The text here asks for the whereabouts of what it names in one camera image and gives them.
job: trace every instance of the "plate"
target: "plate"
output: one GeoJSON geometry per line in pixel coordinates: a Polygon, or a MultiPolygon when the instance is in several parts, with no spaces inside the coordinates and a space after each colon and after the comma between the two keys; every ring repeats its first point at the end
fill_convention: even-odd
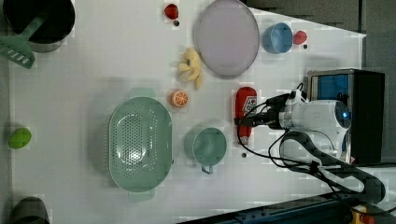
{"type": "Polygon", "coordinates": [[[198,22],[198,49],[209,68],[225,77],[237,77],[249,69],[259,51],[260,32],[243,3],[218,0],[198,22]]]}

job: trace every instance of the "small blue bowl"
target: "small blue bowl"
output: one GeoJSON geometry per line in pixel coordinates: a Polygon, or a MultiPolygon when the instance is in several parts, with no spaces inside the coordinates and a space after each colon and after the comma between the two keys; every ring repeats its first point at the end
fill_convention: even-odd
{"type": "Polygon", "coordinates": [[[270,53],[286,53],[293,44],[293,33],[286,23],[278,23],[268,28],[262,35],[262,45],[270,53]]]}

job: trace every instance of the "orange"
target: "orange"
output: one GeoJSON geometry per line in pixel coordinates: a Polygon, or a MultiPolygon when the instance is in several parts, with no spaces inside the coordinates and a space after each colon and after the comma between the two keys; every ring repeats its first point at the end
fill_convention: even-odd
{"type": "Polygon", "coordinates": [[[171,105],[176,107],[184,107],[189,101],[189,97],[184,91],[173,91],[170,98],[171,105]]]}

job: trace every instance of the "peeled banana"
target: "peeled banana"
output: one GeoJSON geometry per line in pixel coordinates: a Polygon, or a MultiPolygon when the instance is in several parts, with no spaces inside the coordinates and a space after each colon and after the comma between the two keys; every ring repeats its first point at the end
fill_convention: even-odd
{"type": "Polygon", "coordinates": [[[183,63],[178,66],[179,79],[183,82],[195,80],[195,89],[198,90],[202,84],[201,58],[193,48],[187,48],[183,55],[183,63]]]}

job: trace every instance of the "mug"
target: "mug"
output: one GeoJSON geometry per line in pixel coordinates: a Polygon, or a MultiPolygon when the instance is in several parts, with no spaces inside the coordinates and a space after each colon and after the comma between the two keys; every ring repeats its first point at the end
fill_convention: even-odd
{"type": "Polygon", "coordinates": [[[213,166],[225,155],[227,140],[224,133],[217,128],[195,127],[187,133],[184,148],[190,158],[201,164],[202,171],[211,175],[213,166]]]}

